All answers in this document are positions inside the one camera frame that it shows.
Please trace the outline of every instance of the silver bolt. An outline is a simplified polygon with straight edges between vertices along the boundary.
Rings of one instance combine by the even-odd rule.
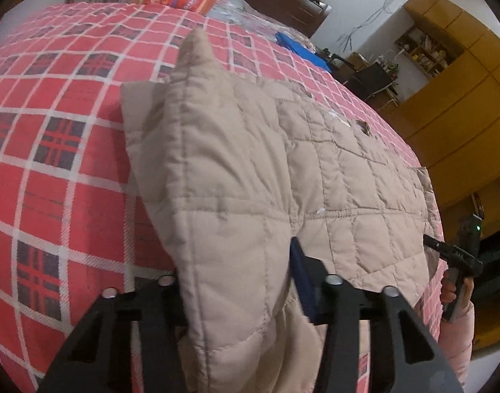
[[[399,290],[396,287],[392,286],[384,287],[382,292],[388,297],[397,297],[400,294]]]
[[[344,282],[338,274],[329,274],[325,281],[330,285],[341,285]]]
[[[104,290],[102,290],[101,295],[105,299],[114,299],[115,297],[117,297],[118,292],[119,291],[117,291],[116,288],[110,287],[110,288],[105,288]]]
[[[161,276],[157,282],[159,282],[159,285],[162,287],[169,287],[175,281],[176,278],[174,276],[165,274],[164,276]]]

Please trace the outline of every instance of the pink sleeve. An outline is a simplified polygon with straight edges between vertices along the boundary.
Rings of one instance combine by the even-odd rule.
[[[453,323],[441,320],[439,331],[439,347],[463,386],[472,357],[474,319],[473,304],[470,302],[464,313]]]

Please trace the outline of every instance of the checkered bedspread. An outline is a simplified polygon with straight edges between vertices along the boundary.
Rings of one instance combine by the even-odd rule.
[[[168,75],[193,28],[206,30],[226,69],[302,83],[418,165],[328,73],[240,27],[163,6],[46,9],[0,47],[0,361],[24,393],[102,289],[130,291],[172,269],[130,174],[120,84]],[[438,295],[439,275],[417,305],[436,338]],[[366,357],[358,391],[367,367]],[[135,358],[133,373],[141,391]]]

